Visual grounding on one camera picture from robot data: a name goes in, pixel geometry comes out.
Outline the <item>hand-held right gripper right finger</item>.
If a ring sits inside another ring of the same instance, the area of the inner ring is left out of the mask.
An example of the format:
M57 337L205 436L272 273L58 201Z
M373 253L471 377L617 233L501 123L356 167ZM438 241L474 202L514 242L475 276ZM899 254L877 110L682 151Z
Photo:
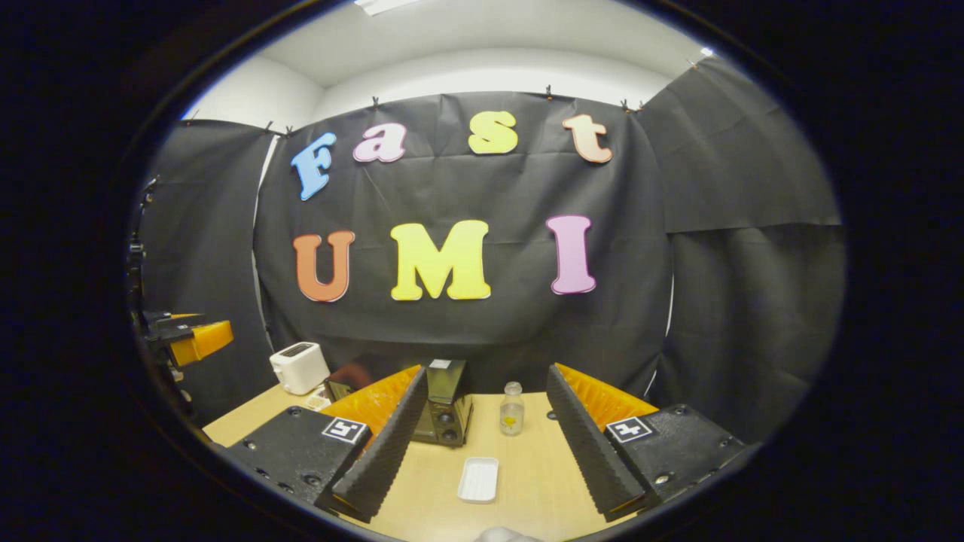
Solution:
M745 443L689 405L658 408L564 364L550 367L545 392L608 521L675 500L748 454Z

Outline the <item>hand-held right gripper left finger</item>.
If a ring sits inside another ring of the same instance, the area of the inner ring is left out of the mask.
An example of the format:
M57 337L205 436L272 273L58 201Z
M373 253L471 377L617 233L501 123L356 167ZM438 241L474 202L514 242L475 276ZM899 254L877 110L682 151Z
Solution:
M280 491L370 522L395 481L427 395L426 367L412 366L320 412L289 406L224 452Z

